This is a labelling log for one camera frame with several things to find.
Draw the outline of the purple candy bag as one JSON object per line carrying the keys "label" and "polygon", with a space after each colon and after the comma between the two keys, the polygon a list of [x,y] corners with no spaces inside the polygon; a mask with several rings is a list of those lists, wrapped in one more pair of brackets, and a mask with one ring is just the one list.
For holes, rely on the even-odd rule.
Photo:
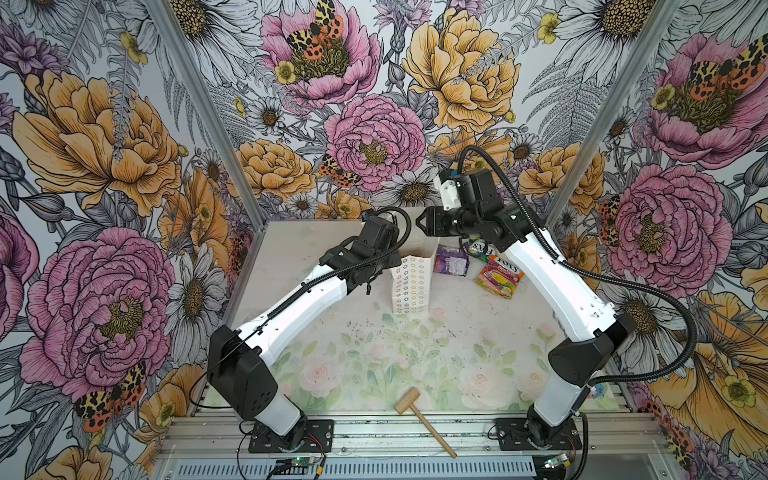
{"label": "purple candy bag", "polygon": [[461,246],[439,244],[435,253],[433,272],[465,277],[469,270],[469,255]]}

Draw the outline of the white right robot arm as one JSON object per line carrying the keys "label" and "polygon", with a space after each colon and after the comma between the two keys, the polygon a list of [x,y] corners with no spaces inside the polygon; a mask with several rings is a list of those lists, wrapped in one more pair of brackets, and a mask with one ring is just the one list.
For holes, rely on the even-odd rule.
{"label": "white right robot arm", "polygon": [[478,236],[518,267],[552,308],[565,334],[548,355],[551,374],[527,413],[537,443],[562,430],[581,407],[596,374],[636,330],[631,315],[600,299],[565,258],[524,202],[505,205],[488,170],[446,170],[434,180],[440,205],[428,207],[417,226],[430,237]]}

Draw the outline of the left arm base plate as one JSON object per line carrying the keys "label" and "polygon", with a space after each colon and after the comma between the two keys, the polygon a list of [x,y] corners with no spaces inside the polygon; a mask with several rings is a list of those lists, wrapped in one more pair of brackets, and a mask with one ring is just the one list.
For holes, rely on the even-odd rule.
{"label": "left arm base plate", "polygon": [[252,454],[329,453],[335,422],[330,419],[301,419],[286,435],[277,435],[255,421],[248,452]]}

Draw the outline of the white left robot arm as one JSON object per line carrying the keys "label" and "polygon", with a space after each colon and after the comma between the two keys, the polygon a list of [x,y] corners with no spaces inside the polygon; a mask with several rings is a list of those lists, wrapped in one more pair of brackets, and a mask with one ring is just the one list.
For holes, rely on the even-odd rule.
{"label": "white left robot arm", "polygon": [[296,449],[307,436],[307,417],[279,391],[272,365],[330,306],[400,266],[400,248],[412,228],[398,207],[366,211],[361,231],[328,249],[275,305],[236,329],[222,326],[212,334],[203,379],[241,419],[266,427],[283,449]]}

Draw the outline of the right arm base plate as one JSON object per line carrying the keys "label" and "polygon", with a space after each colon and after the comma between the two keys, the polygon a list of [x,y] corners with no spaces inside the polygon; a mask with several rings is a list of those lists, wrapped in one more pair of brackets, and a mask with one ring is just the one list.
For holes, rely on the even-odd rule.
{"label": "right arm base plate", "polygon": [[552,427],[538,420],[501,417],[494,420],[494,430],[502,451],[576,451],[583,447],[573,419]]}

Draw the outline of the green Fox's spring tea bag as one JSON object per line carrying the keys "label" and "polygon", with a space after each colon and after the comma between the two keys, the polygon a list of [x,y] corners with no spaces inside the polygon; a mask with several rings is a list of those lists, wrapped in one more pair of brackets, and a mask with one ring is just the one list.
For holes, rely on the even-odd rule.
{"label": "green Fox's spring tea bag", "polygon": [[484,263],[489,263],[495,256],[494,247],[479,237],[470,237],[463,240],[462,249],[469,257]]}

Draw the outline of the white flower-print paper bag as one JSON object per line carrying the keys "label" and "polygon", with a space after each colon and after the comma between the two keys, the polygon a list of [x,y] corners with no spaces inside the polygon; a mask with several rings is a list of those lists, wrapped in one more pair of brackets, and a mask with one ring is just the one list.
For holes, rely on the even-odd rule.
{"label": "white flower-print paper bag", "polygon": [[401,265],[390,270],[392,310],[395,314],[426,315],[439,238],[428,237],[416,224],[424,207],[405,207],[404,211],[412,220],[412,230],[399,249]]}

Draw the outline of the wooden mallet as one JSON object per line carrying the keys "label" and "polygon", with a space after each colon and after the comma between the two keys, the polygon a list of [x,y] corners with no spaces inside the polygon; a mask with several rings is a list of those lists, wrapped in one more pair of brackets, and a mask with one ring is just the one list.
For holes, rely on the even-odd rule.
{"label": "wooden mallet", "polygon": [[427,431],[433,436],[443,450],[452,458],[457,459],[457,452],[447,443],[444,437],[434,428],[434,426],[427,420],[425,415],[420,411],[416,405],[417,400],[420,398],[420,391],[416,387],[411,387],[408,391],[398,400],[394,409],[398,415],[404,415],[410,411],[418,421],[427,429]]}

